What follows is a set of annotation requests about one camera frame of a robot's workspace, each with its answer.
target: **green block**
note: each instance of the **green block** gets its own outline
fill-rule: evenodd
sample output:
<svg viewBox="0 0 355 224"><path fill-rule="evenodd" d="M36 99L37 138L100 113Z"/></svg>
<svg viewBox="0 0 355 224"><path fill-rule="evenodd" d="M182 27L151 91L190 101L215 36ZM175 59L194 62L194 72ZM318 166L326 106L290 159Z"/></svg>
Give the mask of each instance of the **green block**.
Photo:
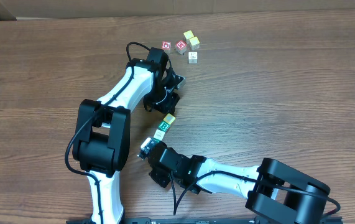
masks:
<svg viewBox="0 0 355 224"><path fill-rule="evenodd" d="M161 124L158 126L158 128L164 132L166 132L169 127L170 127L170 124L166 123L165 121L162 121Z"/></svg>

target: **wooden tabletop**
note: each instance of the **wooden tabletop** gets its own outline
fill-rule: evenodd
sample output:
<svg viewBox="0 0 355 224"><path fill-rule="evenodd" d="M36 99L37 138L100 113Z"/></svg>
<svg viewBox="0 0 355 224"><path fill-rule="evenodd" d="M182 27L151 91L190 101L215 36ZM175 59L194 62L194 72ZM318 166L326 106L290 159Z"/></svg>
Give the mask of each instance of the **wooden tabletop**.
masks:
<svg viewBox="0 0 355 224"><path fill-rule="evenodd" d="M128 42L160 47L187 30L201 42L198 64L170 55L187 84L168 146L233 166L277 159L328 184L338 215L355 223L355 10L0 22L0 223L91 215L88 180L63 161L80 102L119 81ZM127 217L173 218L170 187L136 157L162 118L141 103L132 114ZM189 193L175 218L253 217L245 202Z"/></svg>

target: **cube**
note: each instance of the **cube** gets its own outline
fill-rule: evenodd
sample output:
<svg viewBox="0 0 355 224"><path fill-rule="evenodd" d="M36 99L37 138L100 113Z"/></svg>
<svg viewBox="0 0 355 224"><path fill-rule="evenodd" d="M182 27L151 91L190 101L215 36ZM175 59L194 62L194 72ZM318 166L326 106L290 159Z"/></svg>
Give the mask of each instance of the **cube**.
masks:
<svg viewBox="0 0 355 224"><path fill-rule="evenodd" d="M193 37L194 37L194 34L190 30L184 33L185 42L187 42L187 43L188 43L188 40Z"/></svg>
<svg viewBox="0 0 355 224"><path fill-rule="evenodd" d="M162 41L162 50L164 50L165 53L170 54L171 48L172 48L172 43L167 42L167 41Z"/></svg>
<svg viewBox="0 0 355 224"><path fill-rule="evenodd" d="M188 63L198 63L198 52L188 53Z"/></svg>
<svg viewBox="0 0 355 224"><path fill-rule="evenodd" d="M176 51L179 54L184 54L186 50L187 50L187 44L183 40L179 40L176 44Z"/></svg>
<svg viewBox="0 0 355 224"><path fill-rule="evenodd" d="M193 37L189 41L190 41L191 50L196 50L200 48L200 40L197 37Z"/></svg>

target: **black cable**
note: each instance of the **black cable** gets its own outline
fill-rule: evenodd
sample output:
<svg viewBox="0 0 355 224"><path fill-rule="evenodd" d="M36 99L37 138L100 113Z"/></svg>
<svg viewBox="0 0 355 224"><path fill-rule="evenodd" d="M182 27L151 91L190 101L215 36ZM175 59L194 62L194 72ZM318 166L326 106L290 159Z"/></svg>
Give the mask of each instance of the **black cable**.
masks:
<svg viewBox="0 0 355 224"><path fill-rule="evenodd" d="M128 43L126 46L126 53L127 53L127 57L129 57L129 62L131 62L131 57L130 57L130 53L129 53L129 46L135 44L135 45L139 45L147 50L150 50L148 47L137 43L137 42L131 42ZM70 142L68 143L67 149L65 150L65 165L68 168L68 170L70 170L71 172L75 173L75 174L80 174L80 175L85 175L88 177L93 178L93 180L95 180L95 186L97 188L97 201L98 201L98 210L99 213L98 215L100 216L100 220L101 220L101 224L104 223L104 217L103 217L103 210L101 208L101 194L100 194L100 184L99 184L99 180L97 179L97 177L93 174L90 174L89 172L82 172L82 171L78 171L74 168L71 167L70 165L70 161L68 160L68 157L70 155L70 151L73 145L73 142L75 141L76 137L79 135L79 133L82 132L83 128L86 127L86 125L88 125L88 123L90 123L93 118L95 118L100 112L102 112L102 110L104 110L105 107L107 107L109 104L111 104L122 92L123 90L125 90L125 88L128 86L128 84L132 81L132 79L134 78L134 66L130 65L130 67L132 68L132 73L128 79L128 81L125 83L125 85L122 86L122 88L115 93L115 95L113 95L113 97L111 99L109 99L105 104L103 104L98 110L96 110L93 115L91 115L91 117L82 125L82 127L72 136Z"/></svg>
<svg viewBox="0 0 355 224"><path fill-rule="evenodd" d="M175 190L175 184L173 183L173 172L171 172L169 174L169 179L170 179L170 183L172 184L172 190L173 190L173 210L176 210L176 190Z"/></svg>
<svg viewBox="0 0 355 224"><path fill-rule="evenodd" d="M322 200L326 200L328 202L331 202L333 204L336 205L336 208L332 211L329 211L325 214L322 215L322 218L326 218L330 215L333 215L335 213L337 213L339 210L340 210L340 204L339 202L337 202L336 200L332 199L332 198L329 198L329 197L325 197L325 196L322 196L322 195L319 195L319 194L314 194L312 192L307 192L307 191L304 191L304 190L296 190L296 189L291 189L291 188L288 188L288 187L283 187L283 186L279 186L279 185L274 185L274 184L270 184L266 181L261 181L261 180L256 180L256 179L252 179L252 178L248 178L248 177L245 177L245 176L240 176L240 175L236 175L236 174L232 174L230 172L226 172L226 171L221 171L221 170L214 170L214 171L211 171L207 174L204 174L200 177L197 177L184 191L183 193L181 194L181 196L178 198L177 200L177 203L176 203L176 206L175 206L175 210L173 211L173 214L176 214L176 211L177 211L177 207L178 205L180 204L182 198L184 197L184 195L187 193L187 191L192 188L198 181L200 181L201 179L204 179L205 177L209 176L209 175L214 175L214 174L224 174L224 175L229 175L231 177L235 177L235 178L238 178L238 179L241 179L241 180L245 180L245 181L249 181L249 182L253 182L253 183L257 183L259 185L264 185L266 187L270 187L270 188L275 188L275 189L280 189L280 190L284 190L284 191L287 191L287 192L291 192L291 193L296 193L296 194L303 194L303 195L308 195L308 196L312 196L312 197L316 197L316 198L319 198L319 199L322 199Z"/></svg>

